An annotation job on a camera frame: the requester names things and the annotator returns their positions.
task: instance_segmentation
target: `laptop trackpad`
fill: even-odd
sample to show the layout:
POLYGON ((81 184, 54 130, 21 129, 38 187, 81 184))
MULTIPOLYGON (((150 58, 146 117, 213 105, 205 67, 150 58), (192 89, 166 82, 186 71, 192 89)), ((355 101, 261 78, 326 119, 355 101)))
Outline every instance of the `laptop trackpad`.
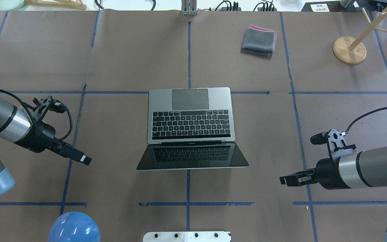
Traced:
POLYGON ((172 110, 209 109, 208 89, 172 90, 172 110))

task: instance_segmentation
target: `round wooden base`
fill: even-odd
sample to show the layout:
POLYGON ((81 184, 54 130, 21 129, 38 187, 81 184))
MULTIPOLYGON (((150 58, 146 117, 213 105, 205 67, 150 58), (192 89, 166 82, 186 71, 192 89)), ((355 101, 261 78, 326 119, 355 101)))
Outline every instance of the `round wooden base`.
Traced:
POLYGON ((355 38, 343 36, 338 38, 333 46, 332 51, 335 57, 346 64, 354 65, 361 63, 367 56, 367 49, 363 43, 359 43, 352 51, 349 51, 349 46, 355 41, 355 38))

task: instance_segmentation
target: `laptop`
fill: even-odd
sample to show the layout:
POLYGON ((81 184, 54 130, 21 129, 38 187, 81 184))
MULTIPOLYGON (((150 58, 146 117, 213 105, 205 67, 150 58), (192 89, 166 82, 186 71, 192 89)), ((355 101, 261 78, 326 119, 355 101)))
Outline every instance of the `laptop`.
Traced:
POLYGON ((229 87, 152 89, 137 170, 248 167, 234 141, 229 87))

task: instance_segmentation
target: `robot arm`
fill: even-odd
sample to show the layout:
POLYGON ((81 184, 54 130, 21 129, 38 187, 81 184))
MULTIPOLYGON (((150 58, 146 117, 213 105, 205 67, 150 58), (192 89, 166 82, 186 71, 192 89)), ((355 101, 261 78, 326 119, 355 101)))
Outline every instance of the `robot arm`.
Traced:
MULTIPOLYGON (((20 101, 22 105, 20 109, 0 98, 1 138, 9 140, 14 144, 35 153, 40 153, 45 149, 48 149, 63 157, 89 165, 92 160, 90 157, 84 155, 83 152, 63 141, 68 134, 61 139, 56 139, 55 129, 42 120, 49 110, 58 113, 67 111, 69 114, 69 111, 64 104, 58 100, 54 100, 51 96, 41 99, 41 101, 38 101, 35 98, 35 107, 25 104, 18 98, 17 100, 20 101)), ((72 126, 71 116, 69 115, 69 117, 70 126, 72 126)), ((14 184, 14 179, 0 161, 0 195, 10 190, 14 184)))
POLYGON ((331 129, 312 136, 312 144, 327 144, 329 158, 318 161, 314 169, 280 177, 281 184, 299 187, 319 183, 329 190, 387 187, 387 147, 357 152, 355 145, 347 145, 345 135, 331 129))

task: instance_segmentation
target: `white bracket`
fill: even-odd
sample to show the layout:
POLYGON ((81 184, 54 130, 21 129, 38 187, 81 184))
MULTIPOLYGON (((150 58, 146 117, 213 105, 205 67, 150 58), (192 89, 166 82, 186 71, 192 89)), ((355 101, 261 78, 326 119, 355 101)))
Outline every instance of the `white bracket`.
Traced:
POLYGON ((197 15, 197 0, 181 0, 181 15, 197 15))
POLYGON ((231 242, 231 232, 198 231, 198 232, 149 232, 143 242, 231 242))

